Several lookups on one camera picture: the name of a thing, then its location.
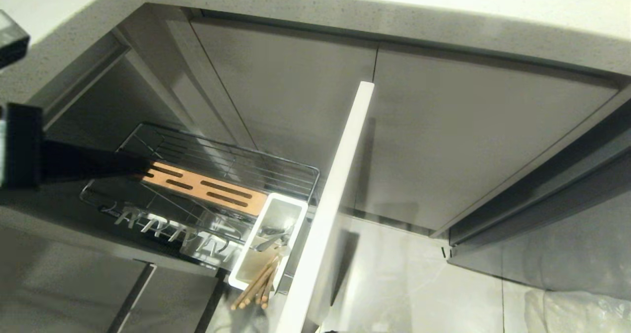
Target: stainless steel rack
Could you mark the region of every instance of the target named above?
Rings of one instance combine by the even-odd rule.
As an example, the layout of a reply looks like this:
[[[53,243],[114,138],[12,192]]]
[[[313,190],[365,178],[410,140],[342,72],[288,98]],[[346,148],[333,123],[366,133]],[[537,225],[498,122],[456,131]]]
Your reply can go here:
[[[254,149],[225,144],[186,131],[141,123],[117,151],[159,160],[195,173],[262,193],[282,193],[317,203],[320,171]],[[187,197],[129,176],[91,180],[79,198],[101,212],[141,227],[169,241],[182,243],[180,252],[208,265],[232,268],[232,252],[240,249],[255,217]]]

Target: wooden slot panel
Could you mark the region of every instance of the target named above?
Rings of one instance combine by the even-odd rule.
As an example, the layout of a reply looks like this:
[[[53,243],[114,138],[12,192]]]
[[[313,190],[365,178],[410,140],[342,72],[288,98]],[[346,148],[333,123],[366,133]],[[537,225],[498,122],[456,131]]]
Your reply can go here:
[[[143,182],[160,185],[189,196],[258,216],[261,213],[266,194],[234,185],[214,178],[208,178],[191,171],[179,169],[169,164],[153,162]]]

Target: white quartz countertop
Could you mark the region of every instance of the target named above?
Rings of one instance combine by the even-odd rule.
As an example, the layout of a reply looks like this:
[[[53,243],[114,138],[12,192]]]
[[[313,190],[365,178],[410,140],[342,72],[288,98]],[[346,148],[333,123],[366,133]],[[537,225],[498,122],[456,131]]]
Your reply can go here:
[[[546,59],[631,75],[631,0],[0,0],[32,36],[0,73],[29,98],[145,2],[198,7]]]

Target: white panel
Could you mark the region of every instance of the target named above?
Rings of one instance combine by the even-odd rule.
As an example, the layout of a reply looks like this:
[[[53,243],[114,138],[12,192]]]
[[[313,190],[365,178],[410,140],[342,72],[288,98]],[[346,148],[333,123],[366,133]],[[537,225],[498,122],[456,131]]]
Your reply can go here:
[[[551,147],[586,131],[575,128],[617,92],[572,73],[396,46],[379,49],[374,82],[370,181],[356,207],[430,229],[561,150]]]
[[[318,325],[331,306],[331,295],[349,218],[338,212],[374,85],[361,82],[329,178],[284,304],[278,332],[300,332],[306,322]]]
[[[211,18],[192,25],[257,147],[326,178],[377,44]]]

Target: chopstick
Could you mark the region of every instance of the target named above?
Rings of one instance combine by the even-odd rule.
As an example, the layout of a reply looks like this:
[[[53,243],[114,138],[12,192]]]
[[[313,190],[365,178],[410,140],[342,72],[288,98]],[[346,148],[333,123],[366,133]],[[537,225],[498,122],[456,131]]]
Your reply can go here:
[[[272,275],[272,272],[276,272],[278,267],[278,256],[275,255],[272,257],[261,270],[256,274],[252,283],[248,285],[248,287],[239,295],[239,297],[232,303],[230,306],[231,310],[236,310],[237,307],[245,308],[252,302],[254,295],[259,293],[261,288],[265,288],[269,278]]]
[[[272,284],[274,282],[274,277],[276,276],[277,270],[278,270],[278,266],[274,269],[274,272],[270,275],[270,279],[265,284],[265,288],[261,296],[261,308],[263,310],[268,308],[268,301],[270,301],[270,290],[272,288]]]
[[[265,280],[265,283],[263,283],[261,285],[261,288],[259,288],[259,291],[257,291],[256,295],[254,295],[254,297],[255,297],[254,302],[256,304],[261,304],[261,298],[263,297],[263,291],[265,290],[266,286],[268,285],[268,281],[270,281],[269,277]]]

